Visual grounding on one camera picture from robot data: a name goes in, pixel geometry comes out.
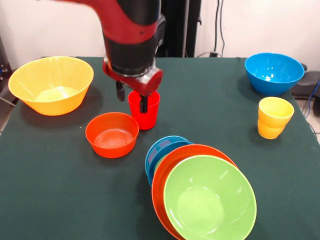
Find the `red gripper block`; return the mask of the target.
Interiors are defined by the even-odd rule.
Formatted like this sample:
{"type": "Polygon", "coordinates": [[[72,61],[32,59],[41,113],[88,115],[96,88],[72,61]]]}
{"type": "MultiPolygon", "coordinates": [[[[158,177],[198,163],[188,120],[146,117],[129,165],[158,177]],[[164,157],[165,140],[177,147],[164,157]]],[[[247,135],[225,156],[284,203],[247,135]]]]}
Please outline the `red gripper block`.
{"type": "Polygon", "coordinates": [[[106,75],[115,80],[119,101],[125,101],[124,85],[127,85],[140,94],[140,112],[142,114],[148,112],[148,96],[158,89],[163,78],[163,71],[156,66],[155,59],[153,59],[151,67],[136,75],[126,75],[114,71],[108,59],[103,59],[102,69],[106,75]]]}

